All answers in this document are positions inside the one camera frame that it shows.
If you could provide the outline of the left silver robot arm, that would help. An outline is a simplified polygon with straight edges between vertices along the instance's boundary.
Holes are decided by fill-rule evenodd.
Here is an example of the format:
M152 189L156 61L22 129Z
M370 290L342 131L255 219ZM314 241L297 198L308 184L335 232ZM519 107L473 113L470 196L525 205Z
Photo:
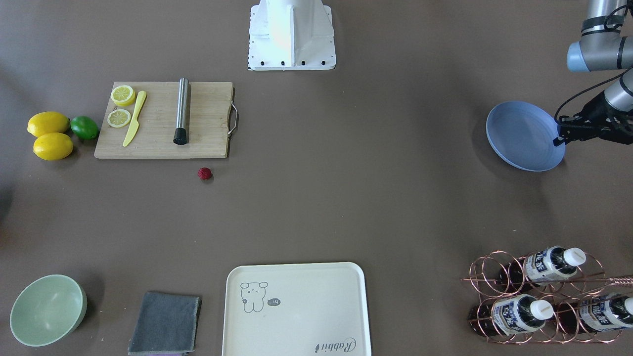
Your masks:
M554 146L594 138L620 144L632 143L633 85L632 37L621 36L626 16L632 13L630 0L590 0L581 27L581 38L567 52L572 72L621 70L613 84L602 90L572 116L555 115L558 136Z

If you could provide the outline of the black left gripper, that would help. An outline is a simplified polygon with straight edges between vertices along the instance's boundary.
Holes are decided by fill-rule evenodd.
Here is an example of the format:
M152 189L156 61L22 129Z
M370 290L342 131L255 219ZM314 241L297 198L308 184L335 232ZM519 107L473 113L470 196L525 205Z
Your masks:
M594 138L626 145L633 143L632 112L613 108L603 92L590 100L579 113L559 119L559 136L552 140L555 147Z

